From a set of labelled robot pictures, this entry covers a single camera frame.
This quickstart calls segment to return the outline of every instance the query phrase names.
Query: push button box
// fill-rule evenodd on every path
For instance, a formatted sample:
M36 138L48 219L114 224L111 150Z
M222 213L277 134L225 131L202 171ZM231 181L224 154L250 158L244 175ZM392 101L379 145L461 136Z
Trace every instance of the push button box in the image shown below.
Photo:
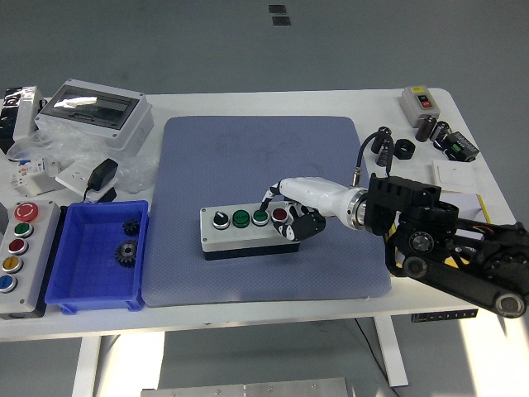
M424 86L406 87L398 103L413 128L419 128L426 117L439 118L441 114L430 91Z
M200 240L205 259L298 251L299 242L291 242L274 227L274 222L288 219L284 206L284 202L277 201L269 204L268 211L260 211L260 203L202 208Z
M53 201L17 203L10 215L0 246L0 318L38 318L60 209Z

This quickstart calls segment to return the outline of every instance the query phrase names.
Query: plastic bag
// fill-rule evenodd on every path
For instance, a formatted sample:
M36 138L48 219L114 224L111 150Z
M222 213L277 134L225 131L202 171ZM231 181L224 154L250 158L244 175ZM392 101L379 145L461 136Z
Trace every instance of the plastic bag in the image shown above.
M119 162L116 189L137 194L147 190L156 181L158 160L147 155L137 155Z
M116 189L137 194L155 182L158 160L146 155L130 157L110 149L100 136L86 134L75 127L51 122L45 130L36 130L7 151L11 161L47 159L58 161L64 170L74 162L93 166L107 158L118 163Z

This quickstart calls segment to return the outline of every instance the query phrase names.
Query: red button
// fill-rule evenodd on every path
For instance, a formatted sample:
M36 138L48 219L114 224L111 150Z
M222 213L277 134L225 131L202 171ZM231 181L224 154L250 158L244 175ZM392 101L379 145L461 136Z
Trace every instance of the red button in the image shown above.
M276 208L272 212L272 220L274 222L287 222L288 214L287 212L282 208Z
M21 238L17 238L16 240L13 240L9 243L9 253L13 255L22 255L24 252L27 251L28 244L26 240L22 240Z
M15 209L15 218L21 222L31 222L39 214L35 203L22 203Z

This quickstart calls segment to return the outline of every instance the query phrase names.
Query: red light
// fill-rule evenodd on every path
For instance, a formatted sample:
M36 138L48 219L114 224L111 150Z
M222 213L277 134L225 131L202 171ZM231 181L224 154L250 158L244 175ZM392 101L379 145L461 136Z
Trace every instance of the red light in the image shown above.
M272 220L274 222L286 222L288 218L288 214L287 212L282 209L282 208L276 208L273 212L272 212Z
M13 255L21 255L27 251L27 242L21 238L17 238L9 243L8 250Z

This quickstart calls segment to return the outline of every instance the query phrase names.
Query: black rubber ring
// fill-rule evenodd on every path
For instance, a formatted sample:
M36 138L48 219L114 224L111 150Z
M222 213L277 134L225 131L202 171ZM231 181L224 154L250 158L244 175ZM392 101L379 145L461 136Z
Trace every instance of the black rubber ring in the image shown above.
M395 157L399 160L410 160L415 153L415 145L408 139L399 139L395 142Z

